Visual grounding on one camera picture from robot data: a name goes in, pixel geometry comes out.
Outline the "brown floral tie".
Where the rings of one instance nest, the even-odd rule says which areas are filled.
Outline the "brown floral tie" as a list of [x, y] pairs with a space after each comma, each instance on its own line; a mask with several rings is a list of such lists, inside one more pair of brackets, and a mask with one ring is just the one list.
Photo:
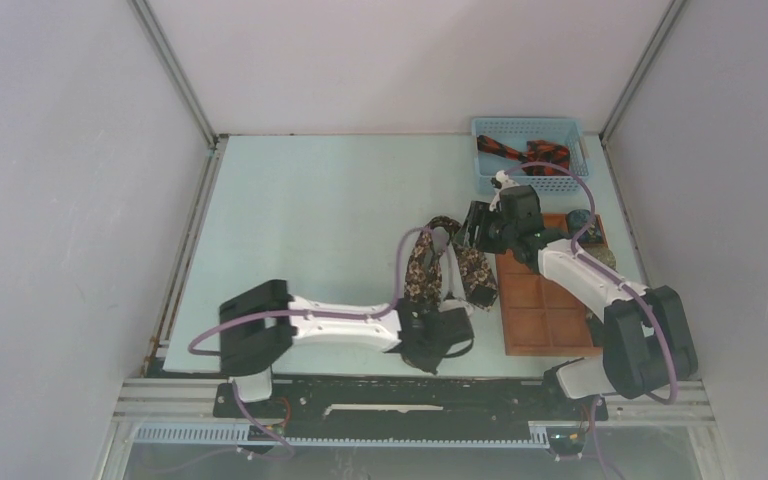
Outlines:
[[443, 301], [440, 258], [452, 248], [465, 300], [484, 310], [496, 302], [499, 288], [486, 254], [455, 243], [462, 225], [448, 216], [433, 217], [425, 226], [409, 256], [404, 277], [404, 296], [415, 303], [438, 306]]

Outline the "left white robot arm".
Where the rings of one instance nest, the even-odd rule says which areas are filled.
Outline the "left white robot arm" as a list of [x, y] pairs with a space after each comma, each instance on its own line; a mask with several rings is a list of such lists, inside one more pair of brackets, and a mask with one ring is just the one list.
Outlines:
[[230, 379], [270, 372], [290, 348], [355, 345], [397, 354], [410, 367], [435, 375], [443, 360], [469, 353], [475, 341], [468, 309], [455, 299], [442, 306], [398, 298], [392, 304], [327, 304], [292, 295], [285, 280], [266, 281], [218, 309], [219, 371]]

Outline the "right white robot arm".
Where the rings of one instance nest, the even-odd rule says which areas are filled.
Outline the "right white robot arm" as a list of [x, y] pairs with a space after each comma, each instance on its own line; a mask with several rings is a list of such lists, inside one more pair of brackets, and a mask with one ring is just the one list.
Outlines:
[[510, 186], [491, 202], [471, 203], [457, 243], [483, 253], [510, 253], [532, 272], [559, 285], [603, 325], [602, 353], [548, 372], [545, 411], [566, 418], [582, 398], [647, 396], [673, 404], [679, 382], [698, 370], [698, 358], [677, 291], [629, 281], [586, 252], [577, 239], [545, 225], [530, 186]]

